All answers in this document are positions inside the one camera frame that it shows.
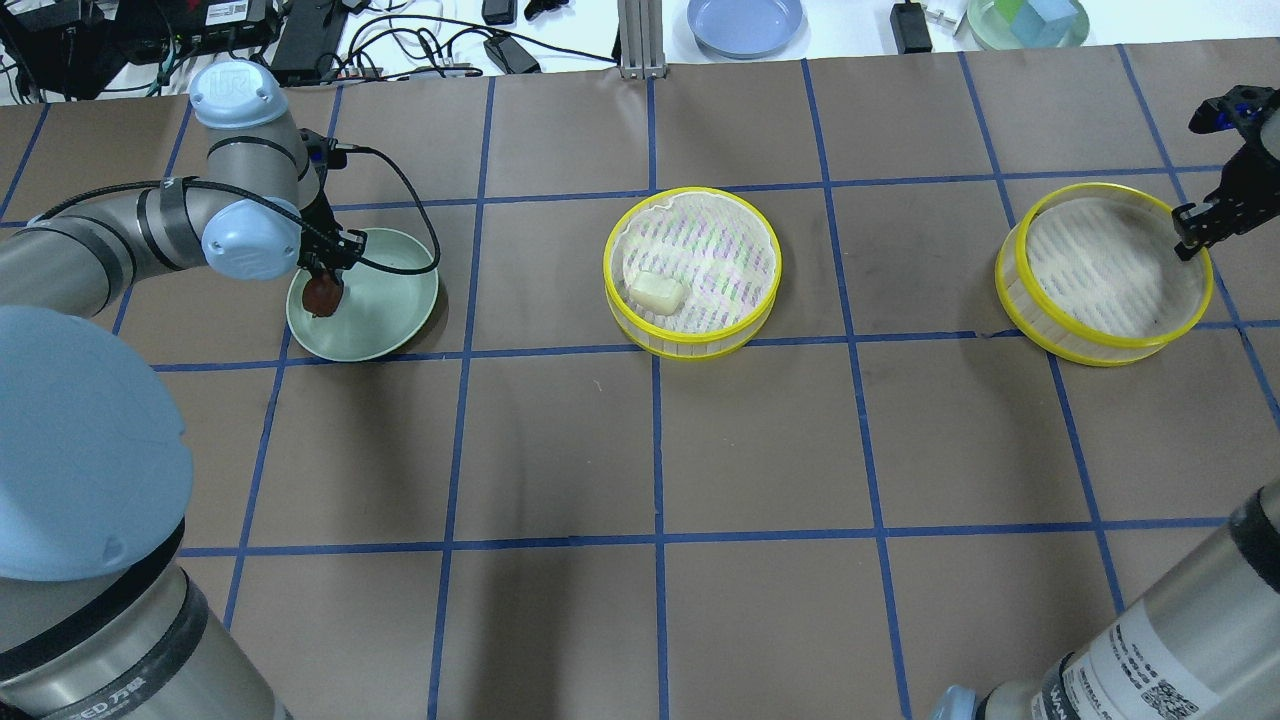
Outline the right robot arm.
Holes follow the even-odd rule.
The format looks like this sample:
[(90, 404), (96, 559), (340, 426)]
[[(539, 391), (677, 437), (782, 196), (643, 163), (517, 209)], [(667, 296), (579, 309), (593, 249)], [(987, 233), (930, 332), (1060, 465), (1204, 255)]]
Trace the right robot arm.
[[(1009, 232), (995, 288), (1028, 340), (1070, 363), (1115, 368), (1155, 355), (1203, 316), (1211, 246), (1277, 215), (1277, 91), (1236, 86), (1204, 100), (1188, 127), (1243, 140), (1201, 202), (1170, 208), (1121, 184), (1070, 184)], [(1277, 560), (1270, 482), (1041, 679), (986, 694), (951, 685), (932, 717), (1275, 719)]]

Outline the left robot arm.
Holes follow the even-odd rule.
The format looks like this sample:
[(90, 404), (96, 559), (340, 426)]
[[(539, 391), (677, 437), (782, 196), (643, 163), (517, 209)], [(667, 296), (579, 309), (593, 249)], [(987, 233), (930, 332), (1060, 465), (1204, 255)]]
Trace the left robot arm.
[(207, 170), (86, 192), (3, 243), (3, 715), (288, 719), (177, 562), (193, 489), (157, 373), (93, 316), (141, 281), (210, 266), (311, 274), (328, 315), (365, 236), (340, 228), (273, 73), (201, 70)]

